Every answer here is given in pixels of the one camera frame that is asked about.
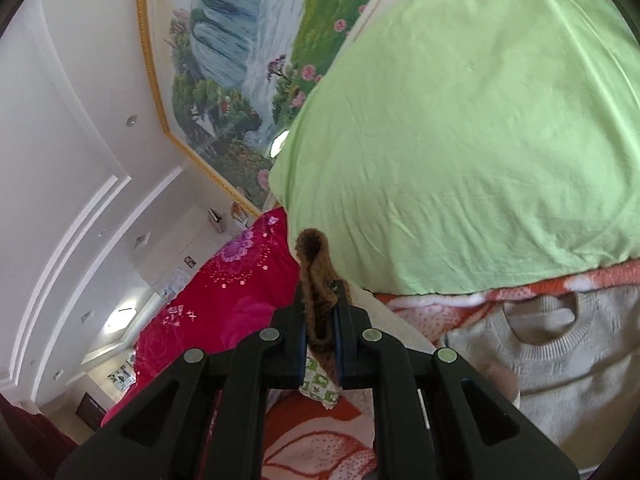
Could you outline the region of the gold framed landscape painting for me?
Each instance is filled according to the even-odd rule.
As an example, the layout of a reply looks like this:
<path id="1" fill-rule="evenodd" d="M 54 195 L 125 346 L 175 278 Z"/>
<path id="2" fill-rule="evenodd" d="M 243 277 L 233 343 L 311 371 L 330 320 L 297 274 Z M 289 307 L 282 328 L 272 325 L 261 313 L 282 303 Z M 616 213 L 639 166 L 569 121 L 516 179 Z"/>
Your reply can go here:
<path id="1" fill-rule="evenodd" d="M 137 0 L 163 132 L 249 214 L 274 139 L 376 14 L 398 0 Z"/>

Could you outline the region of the orange white floral blanket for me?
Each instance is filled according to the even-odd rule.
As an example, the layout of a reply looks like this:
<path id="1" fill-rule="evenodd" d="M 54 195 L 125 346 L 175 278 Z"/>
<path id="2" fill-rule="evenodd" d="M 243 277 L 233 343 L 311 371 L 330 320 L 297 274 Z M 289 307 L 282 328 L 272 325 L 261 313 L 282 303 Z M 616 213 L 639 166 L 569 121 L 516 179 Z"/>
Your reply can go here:
<path id="1" fill-rule="evenodd" d="M 584 274 L 594 272 L 639 286 L 636 262 Z M 559 280 L 562 278 L 536 284 Z M 333 410 L 293 393 L 271 404 L 267 426 L 262 470 L 267 479 L 364 479 L 375 474 L 369 393 L 344 393 Z"/>

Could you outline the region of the red rose pillow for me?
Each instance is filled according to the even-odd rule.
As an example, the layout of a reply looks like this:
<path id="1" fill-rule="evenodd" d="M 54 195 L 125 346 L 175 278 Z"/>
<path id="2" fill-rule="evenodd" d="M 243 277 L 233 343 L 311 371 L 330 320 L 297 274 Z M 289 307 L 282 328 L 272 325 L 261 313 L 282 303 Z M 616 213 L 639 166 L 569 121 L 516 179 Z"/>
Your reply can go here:
<path id="1" fill-rule="evenodd" d="M 102 422 L 107 424 L 186 350 L 224 352 L 269 326 L 274 312 L 294 302 L 298 280 L 286 213 L 279 207 L 224 244 L 146 324 L 134 345 L 137 381 Z"/>

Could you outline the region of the green white checkered pillow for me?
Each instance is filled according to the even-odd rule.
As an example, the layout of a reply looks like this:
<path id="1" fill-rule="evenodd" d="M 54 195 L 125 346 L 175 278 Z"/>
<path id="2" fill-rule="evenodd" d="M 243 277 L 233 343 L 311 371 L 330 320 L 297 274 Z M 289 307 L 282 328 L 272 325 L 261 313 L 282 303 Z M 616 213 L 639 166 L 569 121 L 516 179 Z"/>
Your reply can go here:
<path id="1" fill-rule="evenodd" d="M 310 352 L 306 354 L 305 374 L 298 391 L 306 398 L 320 403 L 326 410 L 335 408 L 341 396 L 340 388 L 332 382 Z"/>

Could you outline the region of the grey knit sweater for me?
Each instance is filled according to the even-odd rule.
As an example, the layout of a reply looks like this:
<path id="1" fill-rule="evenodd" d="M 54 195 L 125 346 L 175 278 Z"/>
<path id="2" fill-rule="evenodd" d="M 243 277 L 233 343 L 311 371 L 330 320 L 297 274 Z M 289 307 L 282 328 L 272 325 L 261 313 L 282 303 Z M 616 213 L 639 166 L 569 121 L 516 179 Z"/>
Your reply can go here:
<path id="1" fill-rule="evenodd" d="M 639 286 L 603 272 L 465 297 L 348 300 L 407 347 L 450 347 L 592 474 L 639 407 Z"/>

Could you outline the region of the green quilt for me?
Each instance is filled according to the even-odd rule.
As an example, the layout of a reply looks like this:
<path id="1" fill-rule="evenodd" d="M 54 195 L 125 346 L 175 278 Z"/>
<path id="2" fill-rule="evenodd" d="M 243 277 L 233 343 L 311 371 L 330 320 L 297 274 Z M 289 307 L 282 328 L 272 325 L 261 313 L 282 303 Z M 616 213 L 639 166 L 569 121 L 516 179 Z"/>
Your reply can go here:
<path id="1" fill-rule="evenodd" d="M 399 0 L 270 171 L 344 278 L 470 294 L 639 255 L 639 45 L 612 0 Z"/>

